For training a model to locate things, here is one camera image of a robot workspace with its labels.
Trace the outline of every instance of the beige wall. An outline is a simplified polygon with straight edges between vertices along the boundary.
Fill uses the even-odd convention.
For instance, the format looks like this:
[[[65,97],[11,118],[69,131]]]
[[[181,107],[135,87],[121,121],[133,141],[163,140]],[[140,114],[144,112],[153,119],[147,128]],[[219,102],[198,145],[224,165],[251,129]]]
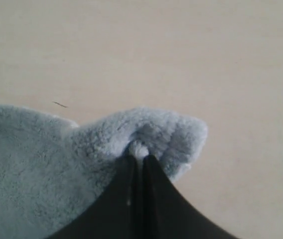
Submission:
[[[0,0],[0,103],[202,118],[178,189],[243,239],[283,238],[283,0]]]

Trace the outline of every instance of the gray fleece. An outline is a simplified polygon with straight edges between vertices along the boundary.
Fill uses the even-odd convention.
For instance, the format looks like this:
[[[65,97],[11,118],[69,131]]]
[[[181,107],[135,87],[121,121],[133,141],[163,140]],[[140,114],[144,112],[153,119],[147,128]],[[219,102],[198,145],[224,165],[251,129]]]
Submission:
[[[203,121],[164,110],[136,108],[78,126],[0,105],[0,239],[42,239],[71,222],[102,193],[125,153],[154,154],[176,180],[206,136]]]

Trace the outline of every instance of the beige surface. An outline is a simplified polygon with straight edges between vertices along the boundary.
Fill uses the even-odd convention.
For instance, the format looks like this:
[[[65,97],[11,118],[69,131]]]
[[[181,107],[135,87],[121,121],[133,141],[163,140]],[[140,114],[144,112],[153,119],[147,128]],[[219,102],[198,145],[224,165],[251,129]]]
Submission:
[[[283,238],[283,0],[0,0],[0,103],[202,118],[178,188],[243,239]]]

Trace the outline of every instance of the light blue plush fabric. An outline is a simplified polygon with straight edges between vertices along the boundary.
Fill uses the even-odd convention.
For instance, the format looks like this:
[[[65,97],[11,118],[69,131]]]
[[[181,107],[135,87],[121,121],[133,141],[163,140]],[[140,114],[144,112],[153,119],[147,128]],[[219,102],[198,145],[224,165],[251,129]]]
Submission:
[[[0,105],[0,239],[42,239],[71,222],[102,193],[124,153],[154,154],[176,180],[206,136],[203,121],[163,110],[136,108],[78,126]]]

